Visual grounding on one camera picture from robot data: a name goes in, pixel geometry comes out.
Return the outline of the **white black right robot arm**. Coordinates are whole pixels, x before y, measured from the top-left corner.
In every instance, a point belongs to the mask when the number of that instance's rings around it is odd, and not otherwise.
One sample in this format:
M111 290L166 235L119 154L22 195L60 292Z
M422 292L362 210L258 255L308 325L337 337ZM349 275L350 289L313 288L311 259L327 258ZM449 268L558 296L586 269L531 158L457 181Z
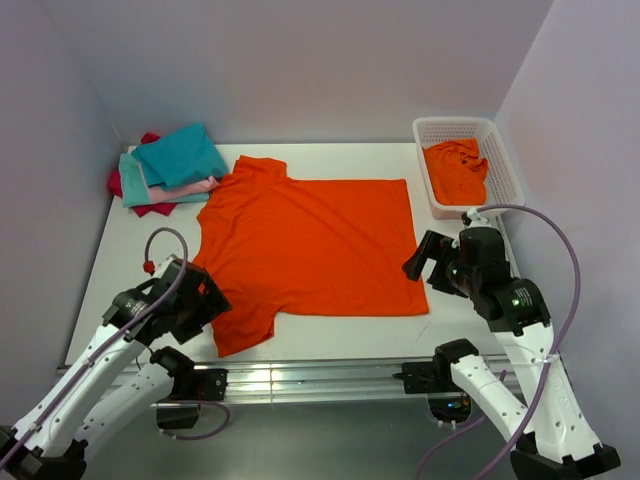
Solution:
M557 351L539 288L511 272L501 233L491 226L451 238L427 231L404 264L419 279L427 261L435 290L469 299L503 347L523 397L497 379L467 339L436 348L434 383L469 394L507 441L519 479L589 479L620 467L617 450L601 442L573 393Z

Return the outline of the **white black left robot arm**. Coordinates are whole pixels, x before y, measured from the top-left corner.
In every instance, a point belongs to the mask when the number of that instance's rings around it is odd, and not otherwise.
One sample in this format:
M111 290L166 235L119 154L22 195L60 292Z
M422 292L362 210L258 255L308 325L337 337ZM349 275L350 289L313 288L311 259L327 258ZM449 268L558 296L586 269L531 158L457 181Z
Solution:
M1 468L15 479L79 479L101 445L158 401L203 404L195 363L155 350L124 385L113 382L160 337L184 344L231 305L202 268L174 256L115 296L102 323L53 389L1 430Z

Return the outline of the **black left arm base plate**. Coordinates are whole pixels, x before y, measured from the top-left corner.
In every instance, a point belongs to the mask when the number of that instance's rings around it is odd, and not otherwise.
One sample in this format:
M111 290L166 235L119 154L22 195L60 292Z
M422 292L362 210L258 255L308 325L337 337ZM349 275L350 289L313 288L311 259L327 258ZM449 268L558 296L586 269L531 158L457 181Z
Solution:
M193 429L206 408L222 413L222 423L210 434L196 435L196 439L214 436L225 429L231 420L230 410L222 404L227 389L227 369L195 369L174 379L174 386L155 411L157 427L167 435L185 437L180 431Z

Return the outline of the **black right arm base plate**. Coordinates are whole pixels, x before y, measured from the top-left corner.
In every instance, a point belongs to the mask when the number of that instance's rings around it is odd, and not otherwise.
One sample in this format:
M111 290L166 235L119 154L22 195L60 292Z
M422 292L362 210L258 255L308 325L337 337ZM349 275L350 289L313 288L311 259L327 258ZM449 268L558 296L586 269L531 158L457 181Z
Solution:
M469 395L455 386L434 361L405 362L393 378L403 384L406 395L424 395L437 423L457 426L469 419L472 403Z

